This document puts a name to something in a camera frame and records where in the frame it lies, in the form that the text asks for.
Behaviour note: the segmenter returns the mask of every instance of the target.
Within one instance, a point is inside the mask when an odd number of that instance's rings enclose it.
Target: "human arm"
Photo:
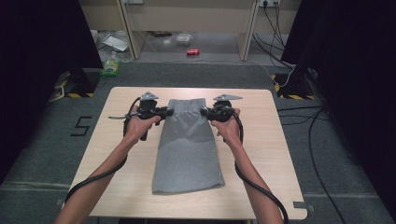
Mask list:
[[[107,159],[89,176],[100,175],[117,167],[128,155],[129,150],[139,141],[139,138],[157,121],[160,117],[151,119],[140,119],[132,116],[129,121],[127,132],[120,143],[114,148]],[[83,223],[92,209],[105,192],[114,174],[91,182],[90,184],[77,190],[64,205],[54,223]]]
[[[240,111],[239,109],[235,109],[235,112],[239,114]],[[226,122],[218,122],[213,120],[211,124],[219,130],[218,136],[221,135],[226,144],[230,147],[233,156],[235,157],[236,165],[238,166],[241,173],[248,180],[270,191],[265,181],[251,163],[248,154],[242,146],[242,142],[239,139],[239,126],[235,118],[230,118]],[[244,185],[247,191],[247,196],[250,200],[250,204],[259,223],[272,224],[283,222],[278,206],[270,198],[245,182]]]

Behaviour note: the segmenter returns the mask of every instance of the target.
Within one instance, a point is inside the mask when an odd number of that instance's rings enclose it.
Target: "person's right arm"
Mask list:
[[[225,139],[226,144],[230,147],[235,157],[236,165],[241,173],[250,181],[270,191],[265,181],[254,168],[248,154],[242,146],[239,139],[239,127],[235,118],[231,118],[227,122],[218,122],[214,120],[211,124],[219,130],[218,136],[221,135]],[[254,214],[260,224],[283,223],[279,208],[270,198],[245,182],[244,185]]]

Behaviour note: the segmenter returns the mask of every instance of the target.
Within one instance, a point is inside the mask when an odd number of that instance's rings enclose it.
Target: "black curtain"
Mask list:
[[[396,2],[303,0],[282,59],[306,62],[351,154],[396,219]],[[331,22],[323,11],[336,11]],[[327,32],[312,36],[318,26]]]
[[[28,144],[58,76],[101,68],[78,0],[6,0],[0,9],[0,183]]]

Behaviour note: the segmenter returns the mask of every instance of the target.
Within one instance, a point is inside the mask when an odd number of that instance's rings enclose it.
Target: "person's left hand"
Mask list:
[[[134,105],[132,112],[138,110],[138,106]],[[148,131],[152,124],[160,121],[159,116],[152,117],[151,119],[140,119],[138,116],[133,115],[128,123],[127,131],[124,138],[127,138],[134,145],[139,141],[139,138]]]

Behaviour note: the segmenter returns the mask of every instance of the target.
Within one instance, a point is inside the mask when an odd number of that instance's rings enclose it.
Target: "gray cloth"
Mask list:
[[[152,182],[153,194],[177,194],[224,186],[215,138],[200,114],[205,99],[170,100]]]

